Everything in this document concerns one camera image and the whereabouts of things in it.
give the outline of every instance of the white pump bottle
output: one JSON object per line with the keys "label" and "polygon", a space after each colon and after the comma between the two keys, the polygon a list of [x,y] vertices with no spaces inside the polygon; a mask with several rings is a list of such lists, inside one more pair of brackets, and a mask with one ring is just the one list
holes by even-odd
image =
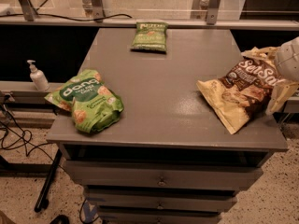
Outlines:
{"label": "white pump bottle", "polygon": [[31,70],[30,78],[35,83],[36,88],[39,91],[46,91],[50,85],[49,85],[49,82],[47,81],[44,73],[41,70],[38,70],[36,68],[36,66],[34,65],[34,63],[36,61],[28,60],[27,62],[30,64],[30,66],[29,66],[29,68]]}

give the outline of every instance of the drawer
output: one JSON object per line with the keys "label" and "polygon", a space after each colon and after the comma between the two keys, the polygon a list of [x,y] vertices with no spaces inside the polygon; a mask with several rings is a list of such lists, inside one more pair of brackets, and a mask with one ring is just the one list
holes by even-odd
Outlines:
{"label": "drawer", "polygon": [[89,203],[98,206],[215,213],[226,212],[236,203],[236,197],[232,194],[231,191],[216,190],[117,189],[111,187],[84,190],[84,196]]}
{"label": "drawer", "polygon": [[257,166],[266,152],[167,147],[107,147],[60,144],[71,161],[175,163],[207,166]]}
{"label": "drawer", "polygon": [[102,220],[112,223],[144,223],[144,224],[216,224],[221,220],[220,215],[200,212],[159,212],[149,210],[131,210],[98,208]]}
{"label": "drawer", "polygon": [[173,189],[248,189],[259,168],[66,161],[65,170],[80,185]]}

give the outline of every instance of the green chip bag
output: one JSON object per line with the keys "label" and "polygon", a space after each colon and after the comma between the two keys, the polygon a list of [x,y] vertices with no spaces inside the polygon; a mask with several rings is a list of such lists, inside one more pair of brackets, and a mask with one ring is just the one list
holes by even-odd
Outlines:
{"label": "green chip bag", "polygon": [[70,111],[76,128],[85,133],[100,132],[117,122],[123,110],[120,96],[104,85],[95,70],[84,70],[45,99]]}
{"label": "green chip bag", "polygon": [[166,30],[164,22],[138,22],[132,49],[144,49],[167,52]]}

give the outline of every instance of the gray table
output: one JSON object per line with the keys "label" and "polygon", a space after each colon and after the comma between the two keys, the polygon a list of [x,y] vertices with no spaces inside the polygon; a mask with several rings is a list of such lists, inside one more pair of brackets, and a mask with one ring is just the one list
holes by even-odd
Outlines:
{"label": "gray table", "polygon": [[100,29],[81,67],[121,96],[121,120],[88,135],[62,113],[47,139],[102,219],[217,223],[263,163],[287,150],[284,137],[263,113],[230,135],[197,90],[198,79],[222,77],[240,61],[230,31],[168,29],[167,54],[130,51],[134,35]]}

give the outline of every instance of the speckled floor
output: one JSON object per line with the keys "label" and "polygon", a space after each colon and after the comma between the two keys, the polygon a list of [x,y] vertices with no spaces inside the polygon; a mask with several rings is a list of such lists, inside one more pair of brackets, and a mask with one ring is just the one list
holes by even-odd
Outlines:
{"label": "speckled floor", "polygon": [[[237,204],[222,214],[220,224],[299,223],[299,120],[291,120],[283,127],[289,151],[272,156],[263,166],[262,177],[248,191],[237,195]],[[33,144],[45,142],[48,129],[31,128],[30,131]],[[15,139],[16,136],[10,134],[6,142],[9,144]],[[54,144],[42,148],[54,158],[57,150]],[[0,150],[0,154],[9,162],[50,163],[40,150],[28,158],[23,148]],[[17,224],[49,224],[60,214],[68,216],[71,224],[81,223],[82,187],[74,184],[59,168],[50,187],[49,207],[36,213],[34,208],[43,184],[44,178],[0,177],[0,210]]]}

